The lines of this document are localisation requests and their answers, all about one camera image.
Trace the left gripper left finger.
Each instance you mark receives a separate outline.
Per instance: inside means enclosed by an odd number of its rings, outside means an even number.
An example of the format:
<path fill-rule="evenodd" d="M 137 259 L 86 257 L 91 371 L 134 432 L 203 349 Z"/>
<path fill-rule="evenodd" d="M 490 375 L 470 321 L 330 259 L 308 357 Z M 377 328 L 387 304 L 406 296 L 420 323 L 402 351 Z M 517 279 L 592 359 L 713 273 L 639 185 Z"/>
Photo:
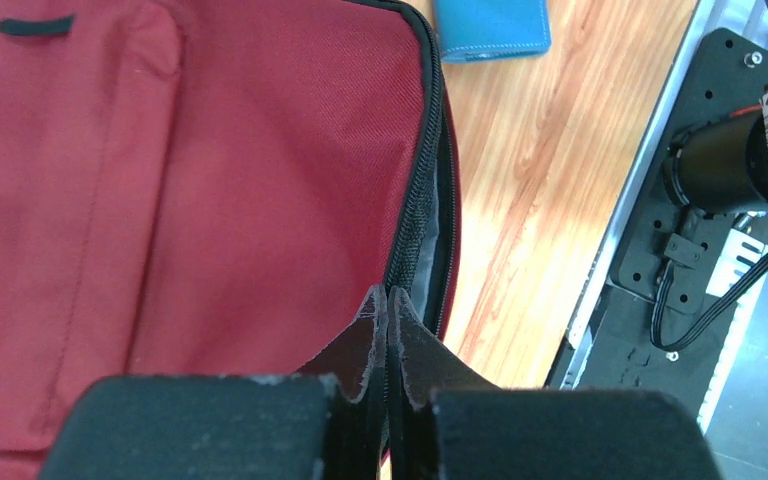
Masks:
<path fill-rule="evenodd" d="M 95 382 L 43 479 L 376 479 L 387 296 L 287 375 L 137 375 Z"/>

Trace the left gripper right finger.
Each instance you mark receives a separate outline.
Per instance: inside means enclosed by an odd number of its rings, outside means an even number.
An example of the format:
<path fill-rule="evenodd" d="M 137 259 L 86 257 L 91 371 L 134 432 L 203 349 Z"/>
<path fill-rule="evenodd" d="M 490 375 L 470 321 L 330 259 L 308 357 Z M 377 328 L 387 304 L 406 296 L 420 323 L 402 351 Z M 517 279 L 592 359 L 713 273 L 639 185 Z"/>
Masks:
<path fill-rule="evenodd" d="M 391 471 L 396 479 L 717 479 L 673 398 L 641 390 L 498 387 L 388 298 Z"/>

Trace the red backpack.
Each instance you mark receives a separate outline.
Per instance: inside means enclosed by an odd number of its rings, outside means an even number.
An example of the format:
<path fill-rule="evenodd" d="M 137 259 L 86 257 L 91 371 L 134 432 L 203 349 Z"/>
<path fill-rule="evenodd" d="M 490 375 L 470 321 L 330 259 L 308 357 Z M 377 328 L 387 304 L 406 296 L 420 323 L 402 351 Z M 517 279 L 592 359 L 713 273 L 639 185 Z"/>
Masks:
<path fill-rule="evenodd" d="M 448 320 L 457 156 L 400 1 L 0 1 L 0 479 L 121 374 L 286 374 L 376 284 Z"/>

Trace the blue wallet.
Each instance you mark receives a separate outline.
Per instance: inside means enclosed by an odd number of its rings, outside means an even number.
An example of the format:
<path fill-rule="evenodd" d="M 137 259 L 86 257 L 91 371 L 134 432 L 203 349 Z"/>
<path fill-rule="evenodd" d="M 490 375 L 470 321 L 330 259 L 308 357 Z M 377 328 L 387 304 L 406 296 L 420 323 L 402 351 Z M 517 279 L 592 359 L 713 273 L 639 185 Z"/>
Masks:
<path fill-rule="evenodd" d="M 441 0 L 433 14 L 445 63 L 531 57 L 551 46 L 546 0 Z"/>

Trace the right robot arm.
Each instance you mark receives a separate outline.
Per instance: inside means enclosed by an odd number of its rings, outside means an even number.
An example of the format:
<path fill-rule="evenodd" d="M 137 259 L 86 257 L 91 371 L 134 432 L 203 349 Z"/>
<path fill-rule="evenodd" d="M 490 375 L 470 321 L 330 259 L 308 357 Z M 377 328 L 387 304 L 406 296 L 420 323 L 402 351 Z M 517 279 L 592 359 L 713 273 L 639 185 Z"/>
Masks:
<path fill-rule="evenodd" d="M 709 215 L 768 213 L 768 85 L 756 104 L 682 129 L 662 172 L 677 205 Z"/>

